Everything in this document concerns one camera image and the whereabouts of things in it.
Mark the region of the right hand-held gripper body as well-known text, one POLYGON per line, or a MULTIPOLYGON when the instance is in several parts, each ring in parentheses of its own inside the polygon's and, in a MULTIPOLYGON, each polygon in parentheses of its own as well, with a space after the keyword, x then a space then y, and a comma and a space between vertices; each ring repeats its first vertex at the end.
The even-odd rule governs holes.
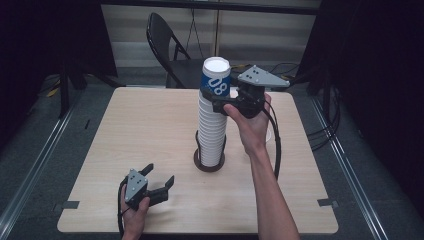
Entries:
POLYGON ((262 111, 267 87, 288 88, 290 86, 288 80, 283 80, 256 65, 239 74, 237 80, 236 108, 248 119, 256 117, 262 111))

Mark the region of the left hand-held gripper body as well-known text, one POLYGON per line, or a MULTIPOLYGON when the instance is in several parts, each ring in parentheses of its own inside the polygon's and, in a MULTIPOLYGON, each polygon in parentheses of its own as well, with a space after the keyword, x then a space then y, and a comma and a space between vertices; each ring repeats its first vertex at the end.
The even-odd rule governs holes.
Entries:
POLYGON ((142 176, 140 171, 131 169, 126 180, 125 203, 135 211, 138 210, 139 203, 146 197, 150 199, 150 206, 165 202, 169 198, 169 193, 166 196, 153 196, 153 190, 148 189, 147 176, 142 176))

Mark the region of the stack of white paper cups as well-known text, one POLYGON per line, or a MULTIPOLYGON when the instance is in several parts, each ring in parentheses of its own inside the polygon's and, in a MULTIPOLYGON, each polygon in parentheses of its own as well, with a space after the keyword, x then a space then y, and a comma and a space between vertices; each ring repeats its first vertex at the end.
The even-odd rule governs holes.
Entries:
POLYGON ((201 164, 217 166, 223 153, 227 117, 213 111, 212 102, 202 93, 198 98, 198 135, 201 164))

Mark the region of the dark wire cup holder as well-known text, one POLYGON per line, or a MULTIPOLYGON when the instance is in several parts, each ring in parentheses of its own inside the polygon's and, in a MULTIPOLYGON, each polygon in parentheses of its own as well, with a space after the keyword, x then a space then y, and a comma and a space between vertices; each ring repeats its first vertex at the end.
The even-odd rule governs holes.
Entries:
POLYGON ((197 144, 197 149, 194 151, 194 154, 193 154, 193 162, 194 162, 195 166, 203 172, 219 171, 225 163, 225 153, 224 153, 224 151, 225 151, 227 137, 224 137, 223 144, 222 144, 221 149, 220 149, 219 161, 216 164, 213 164, 212 166, 206 166, 201 161, 201 159, 202 159, 202 157, 201 157, 202 146, 200 144, 198 133, 195 133, 195 140, 196 140, 196 144, 197 144))

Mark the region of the person's left hand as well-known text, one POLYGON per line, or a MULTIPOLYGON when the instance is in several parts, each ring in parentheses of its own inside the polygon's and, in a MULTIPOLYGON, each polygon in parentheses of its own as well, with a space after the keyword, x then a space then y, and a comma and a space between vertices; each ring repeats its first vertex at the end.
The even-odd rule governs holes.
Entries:
POLYGON ((125 191, 126 185, 123 185, 120 195, 120 214, 121 219, 123 220, 124 233, 129 232, 143 234, 150 199, 148 197, 144 198, 139 203, 138 210, 135 211, 125 203, 125 191))

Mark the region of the person's right hand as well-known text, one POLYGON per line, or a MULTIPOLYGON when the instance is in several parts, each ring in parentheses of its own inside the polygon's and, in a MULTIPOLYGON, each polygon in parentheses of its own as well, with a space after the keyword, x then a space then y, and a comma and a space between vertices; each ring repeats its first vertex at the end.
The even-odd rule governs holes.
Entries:
POLYGON ((230 104, 226 104, 224 110, 236 123, 246 154, 255 159, 264 158, 268 154, 266 133, 269 120, 266 114, 260 113, 254 118, 247 119, 230 104))

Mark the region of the black folding chair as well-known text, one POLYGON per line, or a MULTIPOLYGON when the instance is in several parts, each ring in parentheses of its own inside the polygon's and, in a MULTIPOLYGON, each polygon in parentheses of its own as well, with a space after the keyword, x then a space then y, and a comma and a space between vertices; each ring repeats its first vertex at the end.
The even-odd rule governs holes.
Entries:
POLYGON ((167 73, 167 88, 200 88, 205 58, 191 58, 158 13, 149 15, 146 37, 154 56, 167 73))

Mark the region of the dark curtain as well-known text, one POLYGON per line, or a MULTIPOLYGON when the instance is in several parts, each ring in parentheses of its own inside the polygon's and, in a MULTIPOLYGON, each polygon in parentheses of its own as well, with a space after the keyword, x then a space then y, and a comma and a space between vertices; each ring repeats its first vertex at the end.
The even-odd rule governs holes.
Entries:
POLYGON ((61 70, 76 89, 117 74, 100 0, 0 0, 0 149, 61 70))
POLYGON ((424 214, 424 0, 321 0, 300 70, 334 84, 377 158, 424 214))

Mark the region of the black metal stand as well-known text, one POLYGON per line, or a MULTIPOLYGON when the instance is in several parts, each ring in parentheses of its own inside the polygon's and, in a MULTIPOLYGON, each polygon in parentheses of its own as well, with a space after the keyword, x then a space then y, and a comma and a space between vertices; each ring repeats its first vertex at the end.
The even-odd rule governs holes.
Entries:
POLYGON ((100 70, 95 69, 89 64, 75 59, 64 59, 60 65, 59 74, 61 100, 60 118, 63 118, 70 109, 68 83, 71 82, 77 90, 84 90, 87 86, 87 81, 84 77, 85 73, 93 75, 112 88, 124 87, 124 84, 112 80, 100 70))

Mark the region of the yellow floor tape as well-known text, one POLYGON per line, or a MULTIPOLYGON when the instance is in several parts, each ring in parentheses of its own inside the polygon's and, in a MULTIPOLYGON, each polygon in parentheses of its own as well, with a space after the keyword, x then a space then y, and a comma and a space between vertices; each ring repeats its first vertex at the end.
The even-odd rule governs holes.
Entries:
POLYGON ((60 89, 61 80, 57 80, 56 83, 50 88, 50 90, 47 93, 47 97, 54 96, 58 90, 60 89))

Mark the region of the metal floor rail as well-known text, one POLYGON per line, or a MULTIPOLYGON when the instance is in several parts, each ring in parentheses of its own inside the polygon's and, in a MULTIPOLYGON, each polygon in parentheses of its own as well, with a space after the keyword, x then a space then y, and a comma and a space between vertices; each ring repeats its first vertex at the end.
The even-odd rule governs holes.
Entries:
POLYGON ((355 198, 355 201, 361 211, 361 214, 373 235, 374 240, 389 240, 380 218, 371 204, 362 184, 360 183, 355 170, 353 169, 349 158, 339 141, 336 131, 330 125, 330 122, 324 117, 324 108, 316 97, 311 99, 315 113, 319 119, 331 149, 340 165, 340 168, 346 178, 349 188, 355 198))
POLYGON ((43 175, 85 91, 71 94, 64 114, 60 98, 43 98, 0 153, 0 239, 13 230, 43 175))

